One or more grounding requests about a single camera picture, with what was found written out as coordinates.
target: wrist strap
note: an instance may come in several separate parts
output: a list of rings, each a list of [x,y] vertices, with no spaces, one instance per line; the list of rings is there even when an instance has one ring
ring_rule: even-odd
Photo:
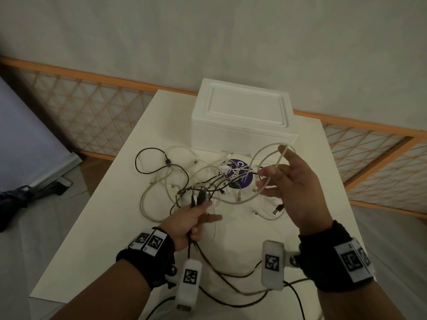
[[[162,229],[153,227],[145,230],[117,254],[116,262],[125,259],[145,278],[150,289],[164,284],[164,274],[173,263],[175,245],[172,238]]]
[[[331,229],[299,238],[298,262],[319,290],[355,290],[373,280],[375,270],[365,251],[336,220]]]

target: lattice screen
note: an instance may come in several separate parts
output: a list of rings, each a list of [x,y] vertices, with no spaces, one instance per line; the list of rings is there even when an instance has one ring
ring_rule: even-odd
[[[20,69],[47,112],[81,149],[116,156],[153,93]]]
[[[343,182],[360,172],[404,136],[323,123]]]
[[[427,213],[427,142],[348,192],[351,200]]]

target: white table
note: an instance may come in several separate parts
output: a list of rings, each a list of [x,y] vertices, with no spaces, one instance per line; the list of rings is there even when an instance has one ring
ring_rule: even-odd
[[[141,175],[134,167],[139,150],[146,147],[167,149],[174,145],[189,146],[190,117],[195,103],[194,96],[158,91],[147,111],[114,160],[107,174],[92,195],[67,238],[52,259],[45,273],[31,293],[31,297],[58,302],[69,302],[93,280],[108,269],[118,251],[124,248],[141,230],[154,226],[140,213],[139,202],[143,190],[152,175]],[[295,143],[297,153],[317,173],[323,187],[328,207],[334,219],[342,223],[350,234],[362,242],[353,212],[341,182],[328,141],[319,120],[296,116],[299,138]],[[171,154],[173,162],[188,161],[189,154],[176,150]],[[214,161],[220,154],[196,150],[204,161]],[[238,155],[248,161],[247,156]],[[163,164],[161,153],[144,153],[146,171]],[[147,200],[147,210],[156,216],[166,216],[171,207],[164,188],[152,190]],[[217,213],[224,219],[206,227],[201,242],[205,253],[218,269],[233,273],[247,273],[261,258],[262,242],[266,239],[285,243],[287,250],[297,250],[298,230],[290,219],[265,221],[252,212],[253,204],[232,206],[221,204]],[[176,254],[177,262],[185,259],[186,252]],[[285,269],[289,282],[303,278],[299,269]],[[246,279],[233,281],[241,290],[259,290],[259,270]],[[234,304],[256,300],[254,297],[237,295],[208,268],[202,272],[202,286],[215,297]],[[317,292],[311,282],[296,284],[307,319],[317,319],[320,306]],[[155,289],[144,310],[149,311],[167,294],[166,287]],[[300,319],[300,309],[294,293],[286,288],[270,292],[259,304],[250,308],[236,309],[217,304],[199,292],[194,319]]]

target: purple sticker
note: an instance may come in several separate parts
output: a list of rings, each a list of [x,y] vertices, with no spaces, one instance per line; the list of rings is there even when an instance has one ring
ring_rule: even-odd
[[[231,159],[229,160],[228,166],[230,166],[231,168],[244,168],[244,169],[238,169],[238,170],[230,170],[227,173],[227,177],[231,180],[238,178],[239,175],[244,175],[248,172],[248,164],[246,164],[244,161],[242,160],[237,160],[237,159]],[[245,188],[248,187],[251,183],[252,180],[254,178],[254,175],[251,173],[249,173],[247,176],[245,177],[241,177],[238,180],[236,180],[236,182],[238,182],[239,184],[233,184],[231,183],[229,185],[230,188]]]

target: cable plug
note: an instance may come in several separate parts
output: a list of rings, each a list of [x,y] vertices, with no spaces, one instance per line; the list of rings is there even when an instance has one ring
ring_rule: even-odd
[[[282,211],[284,208],[283,204],[279,204],[276,209],[273,211],[273,215],[277,215],[280,211]]]

